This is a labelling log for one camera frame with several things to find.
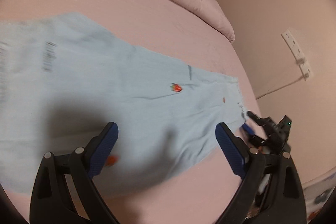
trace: electrical outlet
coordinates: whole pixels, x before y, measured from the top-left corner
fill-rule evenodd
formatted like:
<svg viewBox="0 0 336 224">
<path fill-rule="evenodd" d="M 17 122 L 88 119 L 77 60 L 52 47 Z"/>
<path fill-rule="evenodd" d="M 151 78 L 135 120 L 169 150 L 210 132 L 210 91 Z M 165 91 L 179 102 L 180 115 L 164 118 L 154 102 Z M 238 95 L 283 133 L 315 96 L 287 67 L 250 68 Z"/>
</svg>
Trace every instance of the electrical outlet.
<svg viewBox="0 0 336 224">
<path fill-rule="evenodd" d="M 308 60 L 303 54 L 298 42 L 295 40 L 292 33 L 289 31 L 289 29 L 287 29 L 281 34 L 281 36 L 286 41 L 288 47 L 293 53 L 296 63 L 299 65 L 302 75 L 304 76 L 304 79 L 307 80 L 308 78 L 311 78 L 313 76 L 313 73 L 311 71 Z"/>
</svg>

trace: pink bedsheet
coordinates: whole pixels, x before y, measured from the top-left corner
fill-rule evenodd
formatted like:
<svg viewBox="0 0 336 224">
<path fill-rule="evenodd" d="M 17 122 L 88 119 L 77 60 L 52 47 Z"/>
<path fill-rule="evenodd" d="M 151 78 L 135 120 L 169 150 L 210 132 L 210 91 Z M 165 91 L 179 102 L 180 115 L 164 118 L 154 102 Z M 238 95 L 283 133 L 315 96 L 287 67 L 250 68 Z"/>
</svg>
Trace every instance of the pink bedsheet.
<svg viewBox="0 0 336 224">
<path fill-rule="evenodd" d="M 131 44 L 238 77 L 246 107 L 259 113 L 251 85 L 227 38 L 170 0 L 0 0 L 0 20 L 71 11 L 86 15 Z M 104 198 L 122 224 L 210 224 L 228 205 L 239 183 L 217 149 L 160 185 L 126 197 Z M 28 218 L 30 197 L 8 194 Z"/>
</svg>

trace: light blue fabric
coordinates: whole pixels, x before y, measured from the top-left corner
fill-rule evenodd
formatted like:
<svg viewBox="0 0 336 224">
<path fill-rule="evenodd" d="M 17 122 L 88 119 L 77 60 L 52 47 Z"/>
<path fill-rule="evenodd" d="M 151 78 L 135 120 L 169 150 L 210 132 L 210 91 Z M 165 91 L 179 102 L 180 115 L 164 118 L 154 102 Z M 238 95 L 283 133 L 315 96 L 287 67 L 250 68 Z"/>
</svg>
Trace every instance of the light blue fabric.
<svg viewBox="0 0 336 224">
<path fill-rule="evenodd" d="M 0 54 L 0 181 L 18 192 L 31 191 L 45 152 L 85 146 L 109 121 L 119 161 L 94 179 L 103 195 L 180 174 L 217 146 L 219 122 L 244 123 L 236 78 L 132 46 L 77 13 L 1 23 Z"/>
</svg>

